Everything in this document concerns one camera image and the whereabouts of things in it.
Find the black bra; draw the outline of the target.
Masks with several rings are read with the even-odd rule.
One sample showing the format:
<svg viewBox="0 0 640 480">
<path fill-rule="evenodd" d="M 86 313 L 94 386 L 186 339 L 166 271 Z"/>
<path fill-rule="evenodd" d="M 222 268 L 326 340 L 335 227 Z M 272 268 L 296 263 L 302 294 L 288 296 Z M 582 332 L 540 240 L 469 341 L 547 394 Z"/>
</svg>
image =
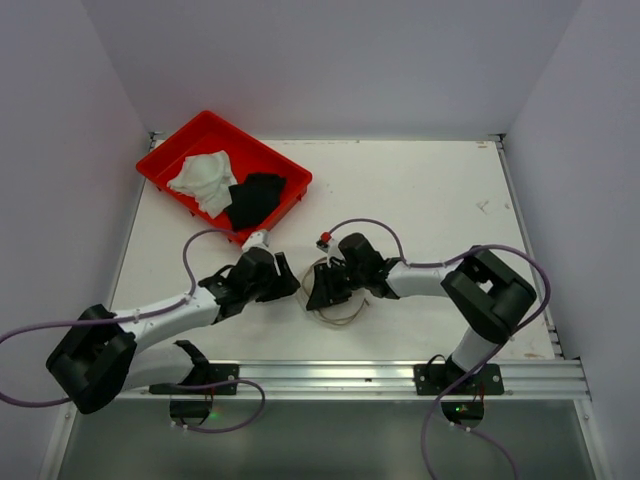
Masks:
<svg viewBox="0 0 640 480">
<path fill-rule="evenodd" d="M 245 181 L 229 187 L 231 204 L 224 209 L 235 232 L 255 228 L 280 205 L 286 186 L 285 177 L 274 173 L 256 172 Z"/>
</svg>

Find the pale green bra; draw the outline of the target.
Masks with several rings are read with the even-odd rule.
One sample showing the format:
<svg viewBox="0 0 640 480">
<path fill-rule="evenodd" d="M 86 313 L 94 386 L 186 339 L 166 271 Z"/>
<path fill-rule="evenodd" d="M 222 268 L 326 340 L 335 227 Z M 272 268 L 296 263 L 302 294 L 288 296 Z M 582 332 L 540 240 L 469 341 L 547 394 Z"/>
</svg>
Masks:
<svg viewBox="0 0 640 480">
<path fill-rule="evenodd" d="M 193 198 L 200 211 L 215 218 L 231 205 L 230 187 L 236 184 L 230 157 L 220 150 L 186 157 L 180 172 L 167 186 Z"/>
</svg>

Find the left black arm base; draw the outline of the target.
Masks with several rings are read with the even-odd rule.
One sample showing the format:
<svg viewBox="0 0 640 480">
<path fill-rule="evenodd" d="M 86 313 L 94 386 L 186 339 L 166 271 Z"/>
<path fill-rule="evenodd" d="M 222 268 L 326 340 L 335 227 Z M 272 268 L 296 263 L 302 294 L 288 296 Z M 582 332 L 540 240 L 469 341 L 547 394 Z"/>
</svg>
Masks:
<svg viewBox="0 0 640 480">
<path fill-rule="evenodd" d="M 179 359 L 187 360 L 187 371 L 178 380 L 155 380 L 149 392 L 156 395 L 199 395 L 199 401 L 171 400 L 170 418 L 180 427 L 199 433 L 227 433 L 239 429 L 205 428 L 204 423 L 213 413 L 215 394 L 235 395 L 240 368 L 234 363 L 212 364 L 190 341 L 177 340 L 172 349 Z"/>
</svg>

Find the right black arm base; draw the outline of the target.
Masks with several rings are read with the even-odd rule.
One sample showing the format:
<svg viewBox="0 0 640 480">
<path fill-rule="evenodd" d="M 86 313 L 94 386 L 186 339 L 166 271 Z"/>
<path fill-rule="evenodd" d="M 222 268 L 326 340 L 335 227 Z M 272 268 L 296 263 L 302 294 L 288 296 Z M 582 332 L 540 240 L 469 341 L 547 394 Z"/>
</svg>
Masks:
<svg viewBox="0 0 640 480">
<path fill-rule="evenodd" d="M 413 382 L 418 396 L 439 397 L 452 384 L 440 403 L 442 416 L 455 426 L 473 429 L 485 416 L 485 400 L 505 393 L 502 372 L 489 363 L 476 373 L 465 373 L 452 360 L 437 354 L 426 363 L 413 366 Z"/>
</svg>

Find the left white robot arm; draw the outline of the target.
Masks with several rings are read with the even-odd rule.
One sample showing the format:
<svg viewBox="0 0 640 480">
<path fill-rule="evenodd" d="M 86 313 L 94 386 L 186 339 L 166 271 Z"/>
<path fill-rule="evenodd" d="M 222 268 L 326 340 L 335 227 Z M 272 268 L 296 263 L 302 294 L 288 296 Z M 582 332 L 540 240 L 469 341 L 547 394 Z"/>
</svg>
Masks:
<svg viewBox="0 0 640 480">
<path fill-rule="evenodd" d="M 217 379 L 204 354 L 180 334 L 238 315 L 251 302 L 289 297 L 299 287 L 284 253 L 251 247 L 236 264 L 181 296 L 140 310 L 88 308 L 49 355 L 46 368 L 83 414 L 146 385 L 201 393 Z"/>
</svg>

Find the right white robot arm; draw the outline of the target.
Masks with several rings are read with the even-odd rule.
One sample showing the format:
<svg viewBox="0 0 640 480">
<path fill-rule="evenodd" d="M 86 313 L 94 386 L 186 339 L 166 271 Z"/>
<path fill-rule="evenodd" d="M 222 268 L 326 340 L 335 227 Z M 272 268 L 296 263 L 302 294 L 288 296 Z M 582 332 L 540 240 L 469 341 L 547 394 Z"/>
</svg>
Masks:
<svg viewBox="0 0 640 480">
<path fill-rule="evenodd" d="M 342 240 L 323 234 L 317 247 L 326 254 L 313 266 L 313 284 L 305 308 L 322 311 L 366 290 L 379 299 L 424 296 L 452 301 L 467 321 L 444 372 L 435 377 L 450 384 L 472 371 L 506 343 L 537 299 L 529 282 L 487 249 L 472 248 L 451 266 L 411 266 L 399 257 L 385 258 L 361 233 Z"/>
</svg>

